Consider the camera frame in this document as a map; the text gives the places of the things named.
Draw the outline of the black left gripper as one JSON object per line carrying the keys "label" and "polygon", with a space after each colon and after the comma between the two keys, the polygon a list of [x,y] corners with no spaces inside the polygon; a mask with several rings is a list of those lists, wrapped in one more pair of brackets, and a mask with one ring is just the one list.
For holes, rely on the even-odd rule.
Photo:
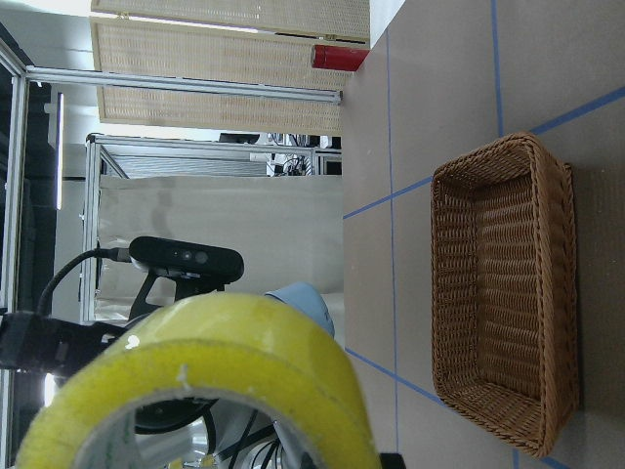
{"label": "black left gripper", "polygon": [[125,325],[78,324],[33,313],[1,319],[1,367],[69,378],[103,353],[142,319]]}

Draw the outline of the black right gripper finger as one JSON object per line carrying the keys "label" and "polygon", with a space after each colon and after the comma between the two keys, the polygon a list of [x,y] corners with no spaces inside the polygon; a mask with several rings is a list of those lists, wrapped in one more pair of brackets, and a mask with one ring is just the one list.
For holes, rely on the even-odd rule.
{"label": "black right gripper finger", "polygon": [[405,469],[404,459],[399,453],[381,452],[379,458],[382,469]]}

